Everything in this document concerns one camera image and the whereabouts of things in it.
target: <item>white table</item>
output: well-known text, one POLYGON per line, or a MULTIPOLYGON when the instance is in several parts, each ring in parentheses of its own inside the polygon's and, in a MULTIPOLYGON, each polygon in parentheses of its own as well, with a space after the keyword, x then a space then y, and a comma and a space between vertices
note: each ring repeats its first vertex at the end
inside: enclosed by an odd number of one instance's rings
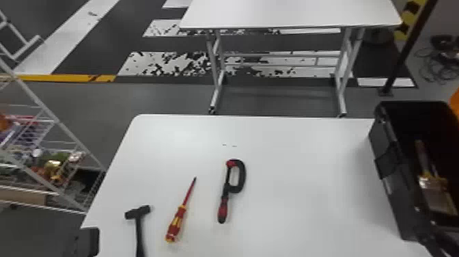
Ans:
POLYGON ((130 125, 83 227, 100 229, 99 257, 135 255, 124 212, 144 204, 149 257, 429 256, 403 241, 378 179, 373 120, 142 115, 130 125), (225 162, 247 180, 217 222, 225 162), (181 239, 167 227, 191 180, 181 239))
POLYGON ((219 101, 225 65, 233 66, 279 66, 279 64, 235 63, 226 64, 225 57, 259 57, 267 54, 225 54, 221 40, 221 29, 296 29, 329 28, 344 29, 344 38, 339 55, 310 53, 296 55, 269 55, 271 57, 337 57, 334 77, 339 103, 339 116, 346 115, 344 91, 359 52, 366 27, 395 27, 400 17, 390 0, 193 0, 180 23, 181 29, 203 29, 207 31, 207 49, 212 65, 214 94, 209 113, 215 113, 219 101), (357 30, 354 44, 350 42, 353 30, 357 30), (215 42, 210 32, 215 33, 215 42), (348 63, 344 73, 340 72, 344 55, 348 63), (219 56, 217 67, 216 55, 219 56))

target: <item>red screwdriver handle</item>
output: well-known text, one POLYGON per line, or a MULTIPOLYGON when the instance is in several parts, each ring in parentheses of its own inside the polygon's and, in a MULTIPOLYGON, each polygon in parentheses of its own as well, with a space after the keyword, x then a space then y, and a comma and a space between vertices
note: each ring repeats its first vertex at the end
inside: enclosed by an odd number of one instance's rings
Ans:
POLYGON ((169 225, 169 229, 167 230, 166 241, 168 243, 173 243, 176 241, 176 237, 178 233, 180 232, 180 226, 182 225, 183 216, 185 215, 185 212, 186 212, 186 207, 183 205, 180 205, 178 207, 176 216, 173 218, 171 224, 169 225))
POLYGON ((226 220, 226 215, 228 214, 228 198, 221 198, 218 219, 219 223, 223 224, 226 220))

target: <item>hammer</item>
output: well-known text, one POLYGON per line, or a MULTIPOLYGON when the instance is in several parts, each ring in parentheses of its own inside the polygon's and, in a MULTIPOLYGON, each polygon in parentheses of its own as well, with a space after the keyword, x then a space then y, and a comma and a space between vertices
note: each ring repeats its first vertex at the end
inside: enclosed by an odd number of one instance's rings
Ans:
POLYGON ((145 252, 143 250, 143 241, 142 241, 141 219, 143 216, 150 213, 150 211, 151 210, 148 205, 143 205, 143 206, 140 206, 139 208, 134 208, 124 213, 124 217, 126 219, 135 219, 135 234, 137 236, 137 250, 135 252, 136 257, 145 257, 145 252))

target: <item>hammer head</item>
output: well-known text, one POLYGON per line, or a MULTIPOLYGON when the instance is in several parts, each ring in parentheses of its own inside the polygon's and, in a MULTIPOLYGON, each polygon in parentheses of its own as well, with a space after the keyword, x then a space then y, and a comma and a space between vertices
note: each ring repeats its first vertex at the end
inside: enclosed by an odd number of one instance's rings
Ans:
POLYGON ((143 205, 143 206, 140 206, 139 208, 134 208, 132 210, 126 211, 124 213, 124 217, 126 219, 140 219, 144 215, 150 213, 150 211, 151 211, 150 206, 143 205))

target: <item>black pole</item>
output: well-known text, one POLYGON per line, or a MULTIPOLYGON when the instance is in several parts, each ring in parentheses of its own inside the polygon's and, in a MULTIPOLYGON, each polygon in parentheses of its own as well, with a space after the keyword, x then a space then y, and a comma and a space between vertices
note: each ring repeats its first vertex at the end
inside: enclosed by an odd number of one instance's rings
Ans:
POLYGON ((424 25, 429 19, 430 14, 434 10, 436 2, 438 1, 439 0, 428 0, 427 1, 426 5, 421 11, 421 14, 419 15, 419 18, 417 19, 415 23, 415 26, 411 30, 408 40, 403 46, 402 52, 400 53, 400 56, 397 59, 397 63, 393 67, 391 76, 387 79, 386 83, 384 84, 384 87, 381 89, 378 89, 379 96, 392 96, 391 90, 392 90, 393 82, 395 81, 395 79, 397 79, 400 69, 403 67, 406 61, 406 58, 410 54, 411 49, 413 49, 413 46, 415 45, 419 37, 419 34, 421 34, 421 31, 424 28, 424 25))

